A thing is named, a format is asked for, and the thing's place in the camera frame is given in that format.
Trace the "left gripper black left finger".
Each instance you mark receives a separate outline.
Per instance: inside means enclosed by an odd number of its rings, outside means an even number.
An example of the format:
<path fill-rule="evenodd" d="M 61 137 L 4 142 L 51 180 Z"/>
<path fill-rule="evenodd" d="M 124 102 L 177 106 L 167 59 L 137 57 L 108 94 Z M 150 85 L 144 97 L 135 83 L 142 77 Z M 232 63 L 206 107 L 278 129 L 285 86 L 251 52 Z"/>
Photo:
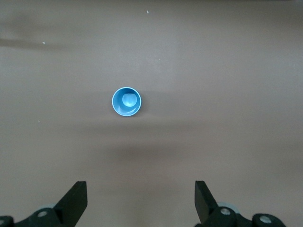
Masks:
<path fill-rule="evenodd" d="M 77 181 L 53 208 L 43 208 L 15 227 L 74 227 L 87 207 L 87 183 Z"/>

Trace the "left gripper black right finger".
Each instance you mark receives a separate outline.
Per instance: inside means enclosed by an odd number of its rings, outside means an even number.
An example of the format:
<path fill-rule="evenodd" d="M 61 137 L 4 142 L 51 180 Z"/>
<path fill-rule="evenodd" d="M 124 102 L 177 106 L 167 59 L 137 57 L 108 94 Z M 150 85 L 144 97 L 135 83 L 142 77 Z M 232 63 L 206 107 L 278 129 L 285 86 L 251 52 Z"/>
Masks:
<path fill-rule="evenodd" d="M 204 181 L 195 181 L 196 227 L 250 227 L 251 221 L 226 206 L 219 206 Z"/>

